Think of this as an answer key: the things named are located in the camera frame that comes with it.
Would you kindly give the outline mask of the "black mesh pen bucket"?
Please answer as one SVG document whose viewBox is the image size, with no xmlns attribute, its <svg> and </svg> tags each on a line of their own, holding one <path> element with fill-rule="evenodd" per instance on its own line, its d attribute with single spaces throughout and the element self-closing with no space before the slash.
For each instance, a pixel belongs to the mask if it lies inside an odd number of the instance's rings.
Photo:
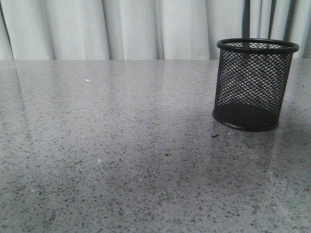
<svg viewBox="0 0 311 233">
<path fill-rule="evenodd" d="M 217 42 L 220 50 L 212 115 L 234 129 L 263 132 L 275 129 L 286 91 L 293 42 L 259 38 L 230 38 Z"/>
</svg>

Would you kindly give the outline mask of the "grey pleated curtain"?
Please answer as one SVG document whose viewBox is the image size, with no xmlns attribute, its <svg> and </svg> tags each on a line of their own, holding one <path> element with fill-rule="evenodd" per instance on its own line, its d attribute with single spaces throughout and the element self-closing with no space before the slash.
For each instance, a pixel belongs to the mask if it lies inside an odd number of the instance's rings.
<svg viewBox="0 0 311 233">
<path fill-rule="evenodd" d="M 217 59 L 218 40 L 295 42 L 311 56 L 308 0 L 3 0 L 2 60 Z"/>
</svg>

